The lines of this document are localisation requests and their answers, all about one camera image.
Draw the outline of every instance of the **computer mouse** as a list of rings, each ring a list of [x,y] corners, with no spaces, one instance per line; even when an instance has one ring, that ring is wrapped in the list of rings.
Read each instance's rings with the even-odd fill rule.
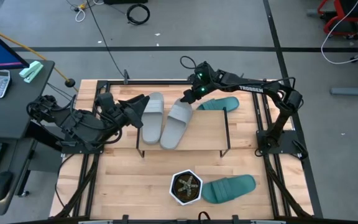
[[[9,187],[13,179],[13,173],[5,171],[0,173],[0,200],[4,199],[9,192]]]

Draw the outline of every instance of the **black desk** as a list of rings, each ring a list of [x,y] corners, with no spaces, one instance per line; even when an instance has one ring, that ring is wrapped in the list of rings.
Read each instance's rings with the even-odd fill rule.
[[[0,138],[20,139],[30,123],[25,111],[27,104],[36,99],[45,89],[55,62],[41,61],[44,65],[40,73],[26,83],[19,76],[21,69],[11,70],[12,83],[4,98],[0,99]]]
[[[42,94],[55,65],[52,61],[39,62],[44,67],[31,83],[23,81],[19,76],[19,69],[11,70],[12,83],[6,96],[0,99],[0,142],[7,144],[0,162],[0,173],[9,169],[14,175],[7,197],[0,201],[0,215],[6,213],[13,195],[27,182],[27,168],[37,145],[34,138],[24,137],[26,132],[34,132],[34,126],[37,126],[30,122],[25,107]]]

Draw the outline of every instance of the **gray floor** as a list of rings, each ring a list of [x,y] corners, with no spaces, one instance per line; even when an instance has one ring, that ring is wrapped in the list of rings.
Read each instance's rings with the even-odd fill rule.
[[[82,1],[71,0],[78,4]],[[323,23],[305,16],[320,0],[270,0],[282,47],[320,47],[325,38]],[[125,11],[128,5],[115,6]],[[262,1],[248,0],[150,0],[152,17],[144,26],[132,26],[111,6],[93,7],[109,46],[243,46],[273,47]],[[31,47],[103,46],[90,11],[82,23],[63,0],[6,0],[0,9],[0,31]],[[328,47],[358,47],[358,41],[330,39]],[[186,51],[112,52],[121,70],[131,78],[185,78],[179,58],[189,55],[197,62],[207,60],[249,78],[280,78],[275,52]],[[119,78],[107,52],[41,52],[68,77]],[[36,58],[20,52],[24,58]],[[352,54],[327,54],[331,60],[348,60]],[[284,53],[289,76],[297,78],[303,94],[301,123],[310,152],[323,215],[326,218],[358,220],[358,97],[331,96],[333,86],[358,86],[358,63],[331,65],[319,53]],[[69,94],[63,80],[53,73],[50,83]],[[59,102],[67,100],[53,90]],[[54,174],[30,176],[29,198],[15,198],[0,223],[36,220],[48,216]]]

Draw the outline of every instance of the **wooden table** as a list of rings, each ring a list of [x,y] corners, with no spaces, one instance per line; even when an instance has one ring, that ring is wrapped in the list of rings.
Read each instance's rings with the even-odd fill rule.
[[[82,80],[76,109],[91,110],[97,82]],[[168,111],[188,88],[188,85],[113,85],[111,93],[115,100],[127,100],[139,94],[148,95],[159,91],[164,95],[164,108]],[[252,95],[243,91],[215,91],[193,103],[192,107],[196,108],[211,98],[227,96],[236,96],[240,106],[227,114],[231,150],[223,158],[220,158],[217,151],[207,148],[197,151],[164,151],[151,148],[146,151],[145,157],[141,158],[135,149],[136,128],[125,127],[122,139],[116,144],[106,145],[104,154],[100,156],[91,218],[121,219],[123,215],[129,215],[130,219],[136,220],[197,219],[201,211],[208,212],[212,219],[220,220],[230,220],[232,215],[238,215],[240,219],[273,218],[264,162],[262,158],[254,155],[257,148],[257,122]],[[272,119],[275,120],[279,110],[270,99],[269,105]],[[264,129],[267,129],[264,112],[261,113]],[[285,129],[292,129],[290,122]],[[83,155],[73,156],[60,171],[57,190],[64,203],[77,188],[82,158]],[[301,162],[285,154],[280,155],[280,158],[288,190],[305,211],[313,214]],[[172,174],[186,169],[191,169],[204,182],[250,174],[255,178],[257,186],[251,193],[219,205],[201,199],[194,204],[181,206],[168,191]],[[80,215],[85,210],[86,191],[83,194]],[[283,215],[282,200],[277,188],[276,195],[280,214]],[[62,206],[55,195],[50,215],[55,215],[61,209]]]

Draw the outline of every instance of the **red chair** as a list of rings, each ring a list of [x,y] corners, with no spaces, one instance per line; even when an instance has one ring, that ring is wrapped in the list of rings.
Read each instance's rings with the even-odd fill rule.
[[[357,3],[357,0],[334,0],[335,10],[333,12],[324,12],[321,9],[329,0],[324,0],[317,9],[320,18],[326,21],[324,32],[329,34],[331,29],[343,19]],[[354,10],[345,18],[331,33],[332,35],[343,35],[347,39],[358,40],[358,4]]]

